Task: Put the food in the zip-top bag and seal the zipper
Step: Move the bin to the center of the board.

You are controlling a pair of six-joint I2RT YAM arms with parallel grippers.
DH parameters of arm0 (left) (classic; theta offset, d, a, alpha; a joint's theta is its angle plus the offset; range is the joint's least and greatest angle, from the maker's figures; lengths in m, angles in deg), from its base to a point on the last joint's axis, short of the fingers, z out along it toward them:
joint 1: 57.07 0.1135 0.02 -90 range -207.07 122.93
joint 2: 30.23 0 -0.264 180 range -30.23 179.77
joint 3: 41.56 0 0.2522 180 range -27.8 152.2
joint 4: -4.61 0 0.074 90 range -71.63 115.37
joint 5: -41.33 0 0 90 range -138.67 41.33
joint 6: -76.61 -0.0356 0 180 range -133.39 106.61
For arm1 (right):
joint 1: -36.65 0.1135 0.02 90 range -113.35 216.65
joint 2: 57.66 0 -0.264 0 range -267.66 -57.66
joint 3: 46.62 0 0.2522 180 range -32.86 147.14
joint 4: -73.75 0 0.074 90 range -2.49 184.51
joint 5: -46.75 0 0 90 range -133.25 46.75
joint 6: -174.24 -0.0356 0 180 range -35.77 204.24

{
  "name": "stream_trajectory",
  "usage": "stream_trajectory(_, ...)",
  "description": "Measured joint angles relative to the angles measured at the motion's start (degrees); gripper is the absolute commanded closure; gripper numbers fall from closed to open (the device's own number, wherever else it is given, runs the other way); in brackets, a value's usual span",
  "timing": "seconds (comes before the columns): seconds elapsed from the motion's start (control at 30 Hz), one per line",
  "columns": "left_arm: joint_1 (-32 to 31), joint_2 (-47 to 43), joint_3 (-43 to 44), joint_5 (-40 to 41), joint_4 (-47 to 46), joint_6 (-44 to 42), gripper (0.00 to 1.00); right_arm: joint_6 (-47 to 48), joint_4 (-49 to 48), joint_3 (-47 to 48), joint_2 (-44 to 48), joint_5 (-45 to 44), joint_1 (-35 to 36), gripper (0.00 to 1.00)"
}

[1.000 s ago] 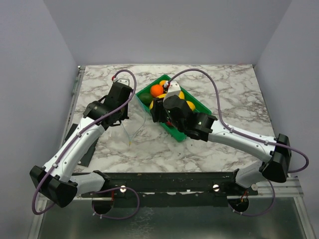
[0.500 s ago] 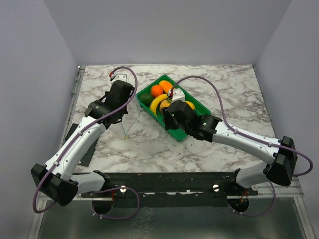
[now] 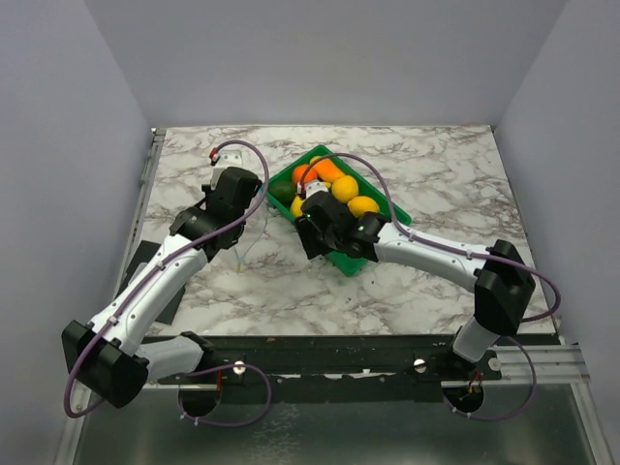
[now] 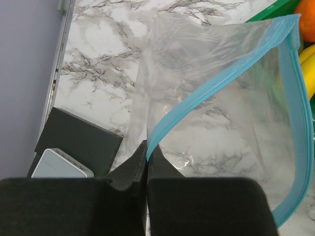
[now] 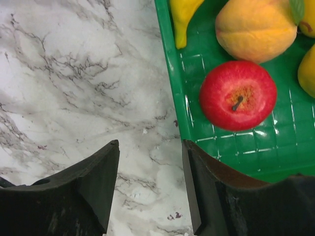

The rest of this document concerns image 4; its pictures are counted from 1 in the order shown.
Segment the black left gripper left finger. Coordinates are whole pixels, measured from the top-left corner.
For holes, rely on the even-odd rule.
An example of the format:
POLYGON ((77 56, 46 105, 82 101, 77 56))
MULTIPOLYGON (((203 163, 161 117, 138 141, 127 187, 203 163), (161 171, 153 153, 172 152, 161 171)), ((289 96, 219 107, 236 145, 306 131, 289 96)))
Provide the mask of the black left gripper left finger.
POLYGON ((147 143, 104 177, 0 182, 3 236, 143 236, 147 143))

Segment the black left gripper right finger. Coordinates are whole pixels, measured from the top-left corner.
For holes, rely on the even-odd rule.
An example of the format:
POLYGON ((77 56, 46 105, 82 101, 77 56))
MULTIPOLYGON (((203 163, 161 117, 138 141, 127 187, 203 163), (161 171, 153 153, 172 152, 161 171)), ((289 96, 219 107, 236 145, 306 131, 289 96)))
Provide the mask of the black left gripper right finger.
POLYGON ((260 185, 243 177, 185 177, 155 148, 147 201, 153 236, 276 236, 260 185))

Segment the clear zip top bag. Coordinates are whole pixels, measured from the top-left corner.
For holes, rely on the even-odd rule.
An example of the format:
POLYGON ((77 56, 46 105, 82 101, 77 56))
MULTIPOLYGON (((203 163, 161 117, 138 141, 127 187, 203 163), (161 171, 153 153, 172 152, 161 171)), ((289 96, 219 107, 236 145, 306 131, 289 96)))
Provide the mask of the clear zip top bag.
POLYGON ((306 196, 313 119, 301 70, 298 14, 202 26, 158 13, 142 50, 125 150, 161 148, 186 177, 247 177, 277 226, 306 196))

